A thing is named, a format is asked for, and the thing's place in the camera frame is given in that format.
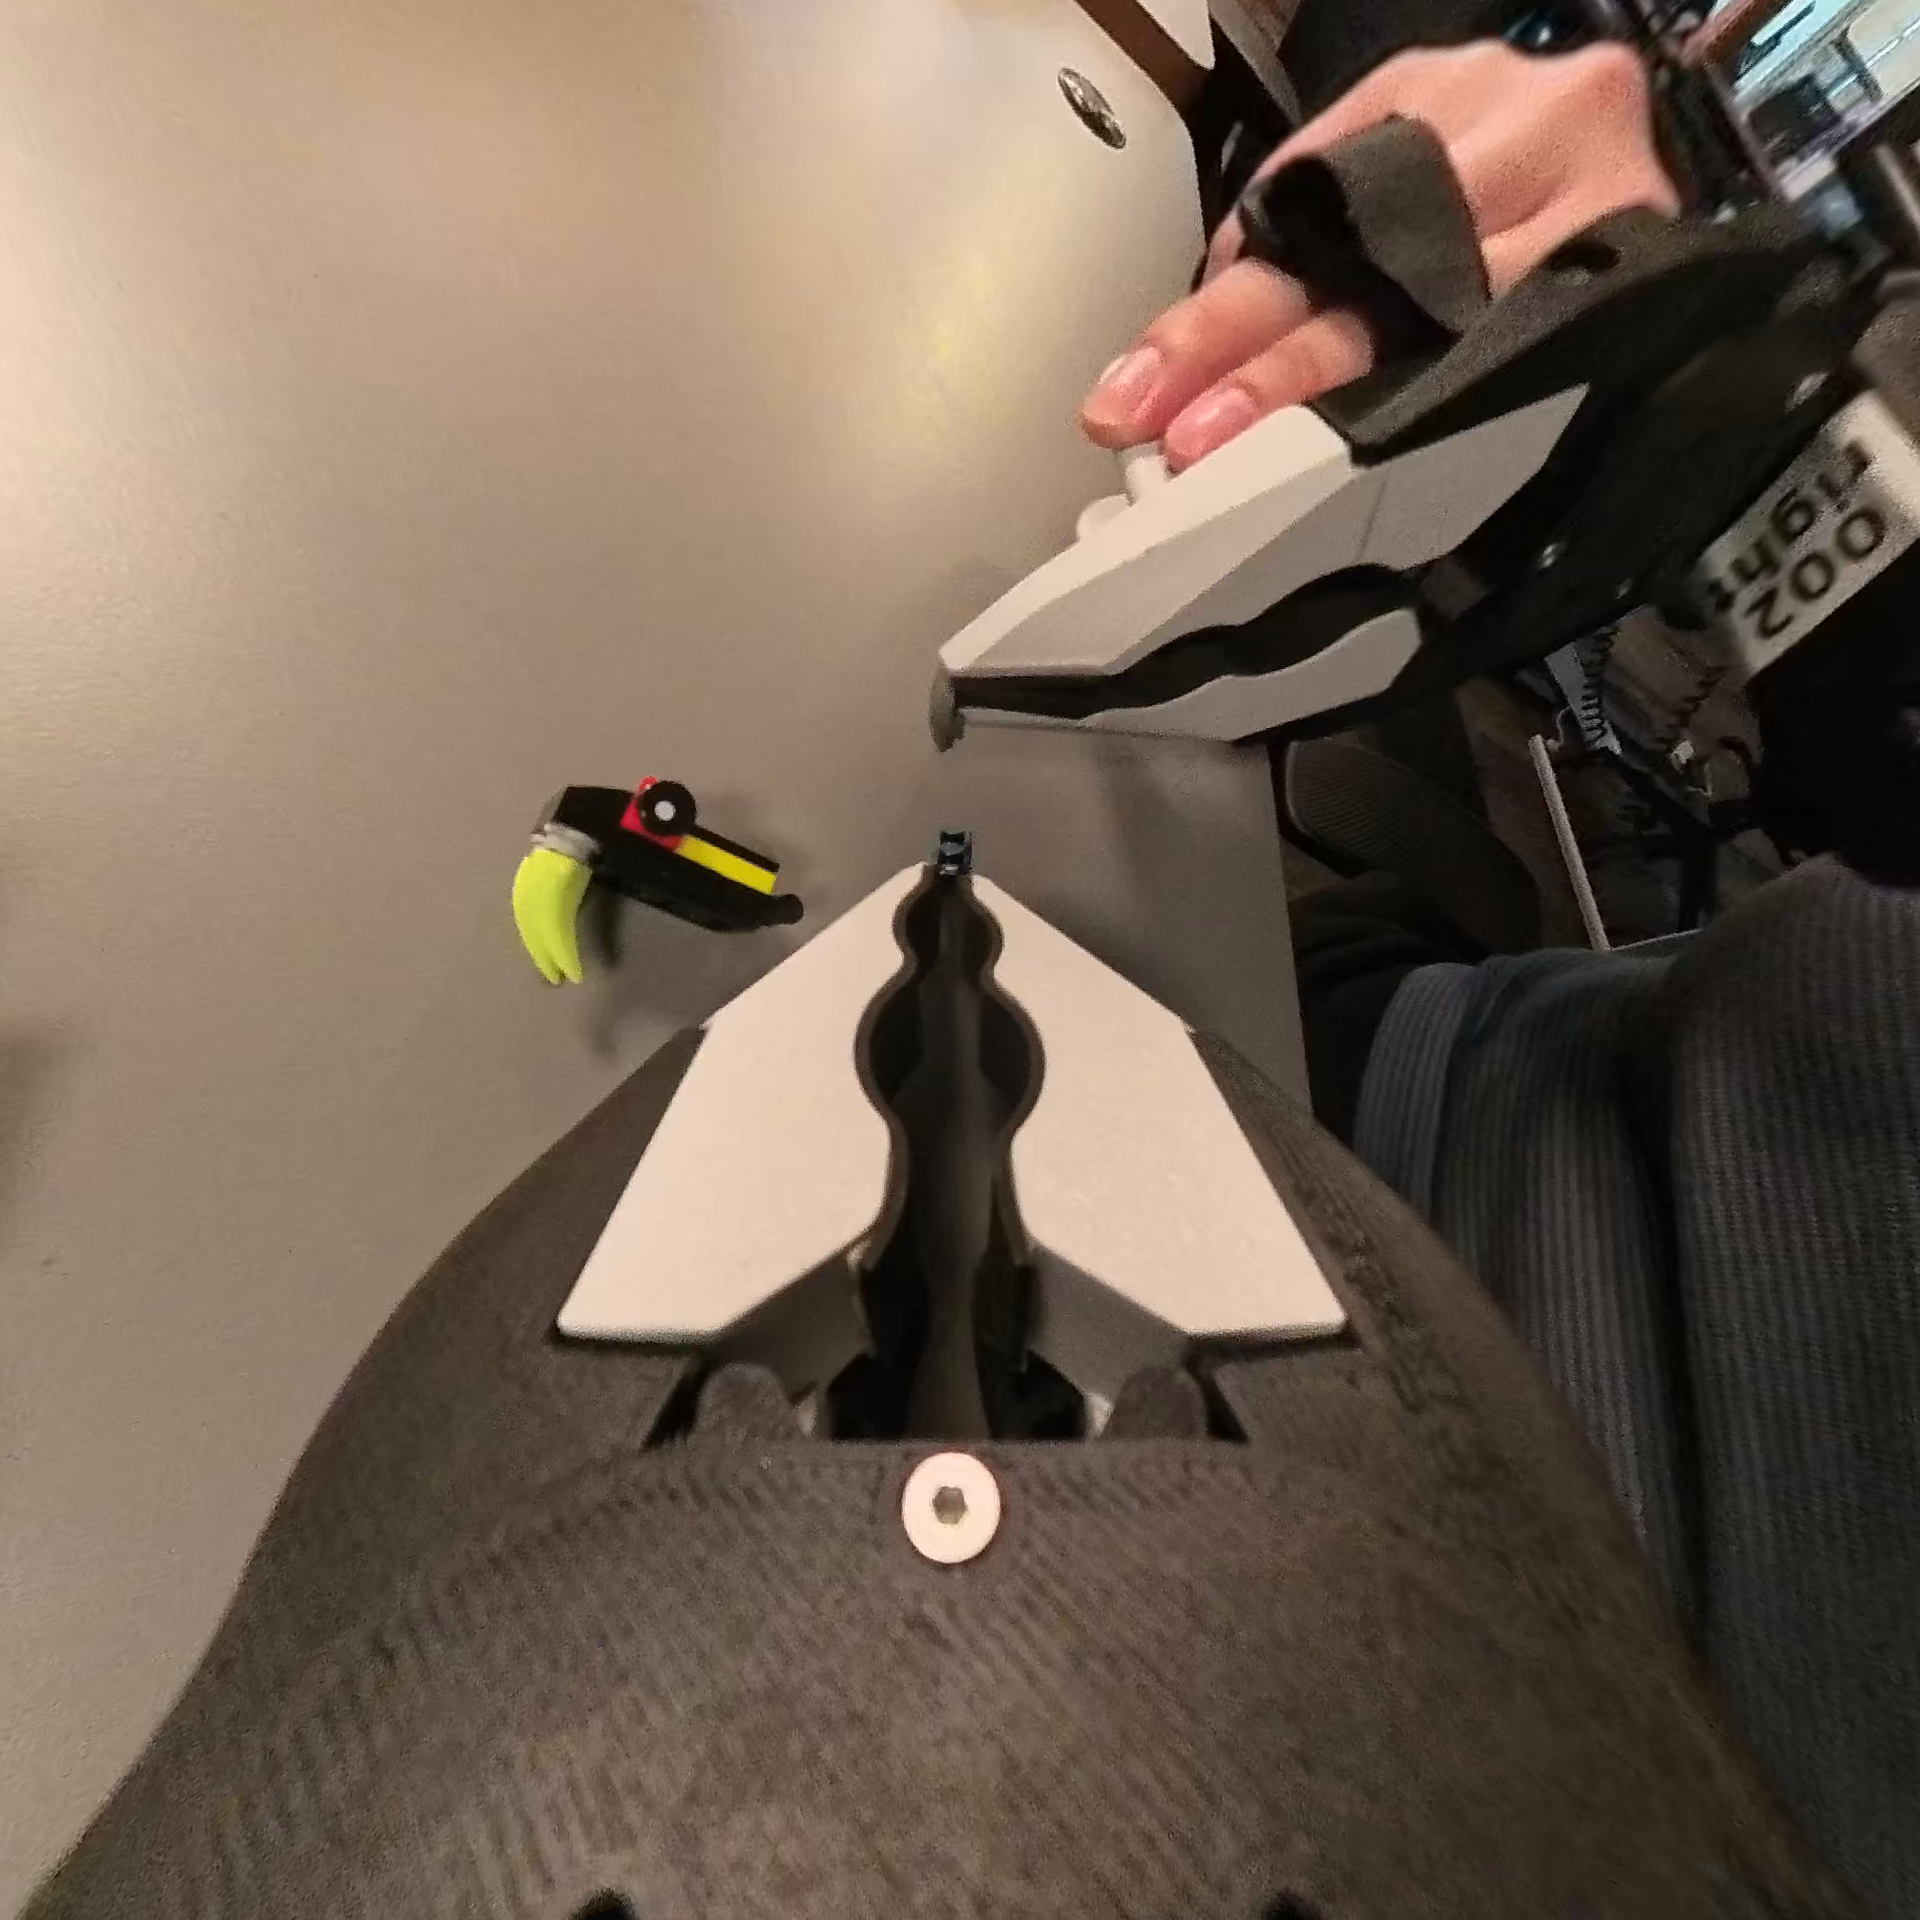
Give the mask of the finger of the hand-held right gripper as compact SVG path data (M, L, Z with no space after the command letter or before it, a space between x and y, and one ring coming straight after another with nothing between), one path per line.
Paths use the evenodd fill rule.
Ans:
M1196 625L1147 596L1063 596L955 638L955 732L1041 730L1240 743L1391 688L1424 642L1401 596L1286 596Z
M1563 388L1372 464L1307 406L1270 413L1008 587L940 665L950 681L1106 678L1343 568L1434 564L1543 467L1585 393Z

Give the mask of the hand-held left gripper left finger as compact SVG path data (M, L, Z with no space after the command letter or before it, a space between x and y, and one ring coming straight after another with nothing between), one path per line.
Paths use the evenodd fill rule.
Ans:
M931 878L889 875L702 1024L559 1335L763 1367L796 1402L872 1351L863 1286L903 1150L870 1042L914 978L902 915Z

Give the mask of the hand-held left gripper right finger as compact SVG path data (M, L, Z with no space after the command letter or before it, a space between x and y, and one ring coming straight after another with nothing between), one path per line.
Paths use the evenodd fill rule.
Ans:
M1193 1030L1000 883L971 899L1036 1059L1008 1145L1028 1349L1104 1422L1141 1373L1348 1332Z

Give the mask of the black toy brick green claws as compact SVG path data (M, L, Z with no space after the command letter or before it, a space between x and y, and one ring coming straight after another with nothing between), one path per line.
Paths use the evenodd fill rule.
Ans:
M542 810L519 857L509 912L519 948L551 987L584 981L582 915L591 891L714 934L799 923L773 855L704 821L681 780L631 787L573 781Z

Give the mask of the person's right hand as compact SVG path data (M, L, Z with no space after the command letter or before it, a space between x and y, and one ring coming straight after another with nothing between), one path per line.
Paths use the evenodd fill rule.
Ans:
M1492 291L1611 213L1678 212L1643 63L1619 43L1559 55L1499 40L1404 52L1279 141L1255 180L1394 119L1424 124L1446 150ZM1212 234L1198 288L1104 367L1077 424L1095 446L1154 444L1170 469L1185 469L1255 421L1368 375L1377 345L1364 313L1245 256L1231 213Z

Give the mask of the black mesh chair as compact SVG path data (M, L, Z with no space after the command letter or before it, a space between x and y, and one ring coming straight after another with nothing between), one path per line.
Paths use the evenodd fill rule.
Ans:
M1478 948L1539 943L1541 899L1524 857L1449 790L1349 738L1293 738L1267 757L1293 852L1343 879L1406 882Z

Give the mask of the dark wristwatch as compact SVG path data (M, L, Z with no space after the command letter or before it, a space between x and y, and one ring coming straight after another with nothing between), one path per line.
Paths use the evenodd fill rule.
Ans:
M1619 1L1621 36L1642 58L1648 114L1656 155L1687 213L1711 212L1717 203L1716 146L1697 118L1695 73L1681 40L1638 1Z

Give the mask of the person's grey sweater torso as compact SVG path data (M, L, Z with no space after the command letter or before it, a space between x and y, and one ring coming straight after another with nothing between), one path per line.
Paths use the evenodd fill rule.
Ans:
M1821 857L1669 943L1421 957L1349 1139L1571 1407L1820 1854L1916 1915L1916 886Z

